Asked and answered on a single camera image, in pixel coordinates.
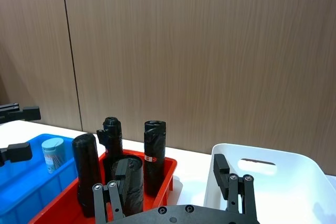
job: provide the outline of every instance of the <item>white plastic bin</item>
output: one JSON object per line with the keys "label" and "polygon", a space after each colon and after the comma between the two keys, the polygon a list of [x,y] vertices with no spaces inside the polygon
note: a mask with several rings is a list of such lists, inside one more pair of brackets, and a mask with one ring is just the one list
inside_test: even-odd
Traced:
{"label": "white plastic bin", "polygon": [[226,208],[213,173],[214,154],[219,153],[226,157],[231,173],[254,177],[260,224],[336,224],[336,191],[313,160],[300,154],[234,144],[213,147],[205,207]]}

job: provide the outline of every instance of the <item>blue plastic bin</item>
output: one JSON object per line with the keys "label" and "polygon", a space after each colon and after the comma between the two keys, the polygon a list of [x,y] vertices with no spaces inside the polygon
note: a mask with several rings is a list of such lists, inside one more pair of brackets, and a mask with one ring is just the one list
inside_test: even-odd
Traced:
{"label": "blue plastic bin", "polygon": [[[53,137],[63,138],[66,162],[50,174],[41,144]],[[42,134],[29,141],[31,160],[0,167],[0,224],[28,223],[77,177],[71,142],[72,138]]]}

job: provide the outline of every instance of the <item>wooden wall panel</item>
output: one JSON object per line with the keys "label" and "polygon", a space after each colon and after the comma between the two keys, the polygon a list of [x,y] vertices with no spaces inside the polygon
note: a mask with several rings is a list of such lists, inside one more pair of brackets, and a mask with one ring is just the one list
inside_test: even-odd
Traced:
{"label": "wooden wall panel", "polygon": [[66,0],[83,129],[308,155],[336,174],[336,0]]}
{"label": "wooden wall panel", "polygon": [[64,0],[0,0],[0,104],[81,129]]}

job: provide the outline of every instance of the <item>tabletop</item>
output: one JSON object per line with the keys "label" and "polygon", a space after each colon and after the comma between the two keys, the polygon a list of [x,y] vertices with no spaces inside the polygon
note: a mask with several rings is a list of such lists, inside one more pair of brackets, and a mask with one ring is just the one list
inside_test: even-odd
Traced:
{"label": "tabletop", "polygon": [[[0,125],[0,148],[5,148],[9,144],[29,141],[41,134],[75,138],[83,133],[38,123],[14,121]],[[95,137],[97,140],[98,155],[100,156],[105,152],[105,147],[99,144],[96,135]],[[123,140],[122,144],[124,149],[144,151],[143,142]],[[203,206],[211,155],[169,147],[166,148],[165,155],[177,161],[177,167],[174,172],[174,188],[168,197],[167,204]],[[334,188],[336,188],[336,177],[326,176]]]}

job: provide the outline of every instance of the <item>cylindrical container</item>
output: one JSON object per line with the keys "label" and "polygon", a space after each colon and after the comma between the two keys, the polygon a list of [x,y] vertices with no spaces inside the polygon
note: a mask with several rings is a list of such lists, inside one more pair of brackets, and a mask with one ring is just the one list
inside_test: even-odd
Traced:
{"label": "cylindrical container", "polygon": [[97,130],[99,143],[106,148],[103,166],[105,184],[112,180],[111,166],[122,157],[121,123],[117,118],[108,117],[103,122],[103,130]]}
{"label": "cylindrical container", "polygon": [[134,155],[124,155],[112,166],[113,179],[117,170],[118,162],[127,159],[129,161],[130,187],[127,192],[123,213],[125,216],[135,215],[143,211],[143,170],[142,160]]}
{"label": "cylindrical container", "polygon": [[164,181],[164,155],[166,145],[166,123],[145,122],[144,131],[144,188],[148,195],[156,196]]}
{"label": "cylindrical container", "polygon": [[93,134],[77,136],[72,141],[78,173],[77,199],[85,217],[94,217],[92,187],[101,183],[96,138]]}
{"label": "cylindrical container", "polygon": [[66,161],[64,140],[60,137],[51,138],[45,140],[41,146],[48,172],[53,173]]}

